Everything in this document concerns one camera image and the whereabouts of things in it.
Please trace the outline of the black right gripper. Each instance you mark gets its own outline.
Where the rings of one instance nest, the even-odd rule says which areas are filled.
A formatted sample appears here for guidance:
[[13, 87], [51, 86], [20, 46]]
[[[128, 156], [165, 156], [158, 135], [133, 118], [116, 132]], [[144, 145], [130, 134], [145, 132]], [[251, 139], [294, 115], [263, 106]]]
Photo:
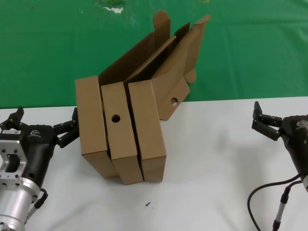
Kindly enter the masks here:
[[252, 129], [277, 141], [281, 136], [298, 173], [308, 167], [308, 116], [285, 117], [263, 114], [258, 101], [255, 101]]

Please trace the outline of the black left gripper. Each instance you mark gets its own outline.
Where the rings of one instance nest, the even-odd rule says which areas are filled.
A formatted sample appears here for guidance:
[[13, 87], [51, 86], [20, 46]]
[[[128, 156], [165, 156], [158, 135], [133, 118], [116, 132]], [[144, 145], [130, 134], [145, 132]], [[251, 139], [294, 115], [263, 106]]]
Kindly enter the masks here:
[[61, 148], [66, 147], [79, 137], [78, 112], [75, 107], [72, 119], [57, 125], [30, 125], [22, 123], [24, 109], [18, 107], [15, 113], [11, 113], [7, 120], [0, 124], [2, 130], [23, 130], [28, 141], [26, 152], [27, 165], [22, 175], [38, 186], [44, 182], [45, 175], [53, 157], [56, 144]]

